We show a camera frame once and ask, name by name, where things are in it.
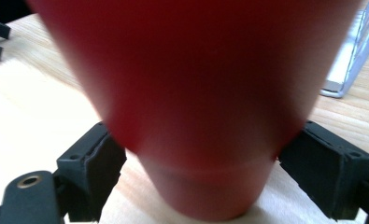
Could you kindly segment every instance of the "red object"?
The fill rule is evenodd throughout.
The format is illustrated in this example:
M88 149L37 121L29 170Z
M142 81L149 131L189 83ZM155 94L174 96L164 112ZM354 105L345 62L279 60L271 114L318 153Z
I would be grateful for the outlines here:
M162 197L224 220L301 130L359 1L30 2Z

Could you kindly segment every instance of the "light wood surface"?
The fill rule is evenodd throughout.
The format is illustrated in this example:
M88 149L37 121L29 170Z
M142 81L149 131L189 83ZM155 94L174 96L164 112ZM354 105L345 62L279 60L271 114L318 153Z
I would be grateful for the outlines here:
M55 160L100 120L37 15L9 24L1 40L0 202L10 180L56 169ZM320 96L310 119L369 152L369 59L343 99ZM356 221L363 223L360 212ZM205 223L184 217L158 195L136 156L128 153L102 223ZM334 223L276 164L259 201L223 223Z

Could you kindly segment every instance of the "tabletop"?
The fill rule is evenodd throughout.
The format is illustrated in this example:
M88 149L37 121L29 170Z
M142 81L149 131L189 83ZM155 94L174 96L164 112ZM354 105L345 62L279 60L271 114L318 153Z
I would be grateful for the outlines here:
M55 160L100 120L37 15L8 24L0 61L0 203L15 177L56 169ZM309 119L369 152L369 59L343 99L320 96ZM365 213L355 221L363 223ZM158 195L128 152L101 223L205 223L184 217ZM335 223L279 167L260 199L237 219L221 223Z

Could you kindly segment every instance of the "red plastic cup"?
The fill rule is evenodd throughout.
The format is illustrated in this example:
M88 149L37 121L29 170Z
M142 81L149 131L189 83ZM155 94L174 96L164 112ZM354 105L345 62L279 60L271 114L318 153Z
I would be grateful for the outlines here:
M161 196L216 221L257 200L360 1L30 2Z

